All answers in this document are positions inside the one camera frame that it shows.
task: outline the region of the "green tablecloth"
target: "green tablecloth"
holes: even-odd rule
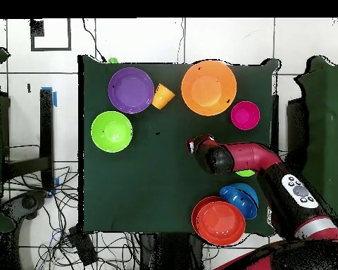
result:
[[[272,75],[278,60],[264,65],[231,65],[237,79],[237,95],[223,113],[204,117],[192,112],[180,91],[190,64],[105,64],[83,56],[84,67],[84,230],[193,233],[191,213],[202,198],[218,195],[228,184],[244,182],[259,196],[258,216],[246,222],[247,233],[273,233],[267,224],[267,204],[256,177],[205,173],[185,141],[200,134],[212,134],[222,143],[253,141],[270,145],[273,111]],[[145,111],[127,115],[133,126],[130,145],[119,153],[99,150],[90,135],[95,117],[115,110],[108,98],[108,82],[118,70],[139,68],[175,97],[162,110],[152,105]],[[253,101],[261,110],[261,121],[249,131],[234,127],[232,107]]]

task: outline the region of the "gray button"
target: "gray button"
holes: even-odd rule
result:
[[[293,192],[295,195],[298,195],[300,197],[306,197],[309,192],[304,186],[295,186],[293,188]]]

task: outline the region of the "small green object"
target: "small green object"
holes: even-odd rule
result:
[[[243,171],[236,171],[235,173],[237,173],[238,175],[242,177],[250,177],[255,174],[255,172],[252,171],[251,169],[245,169]]]
[[[108,62],[109,63],[118,63],[118,59],[114,58],[114,57],[111,57],[111,58],[109,58]]]
[[[132,140],[132,124],[120,112],[103,112],[93,121],[91,134],[98,148],[115,153],[127,147]]]

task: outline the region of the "pink bowl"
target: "pink bowl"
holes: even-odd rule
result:
[[[258,124],[261,118],[261,112],[255,103],[251,101],[241,101],[233,107],[230,117],[236,127],[248,130]]]

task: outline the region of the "yellow cup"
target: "yellow cup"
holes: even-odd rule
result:
[[[166,88],[164,85],[159,84],[158,87],[156,87],[154,98],[151,104],[161,110],[167,103],[169,103],[169,101],[173,99],[174,96],[175,94],[171,90]]]

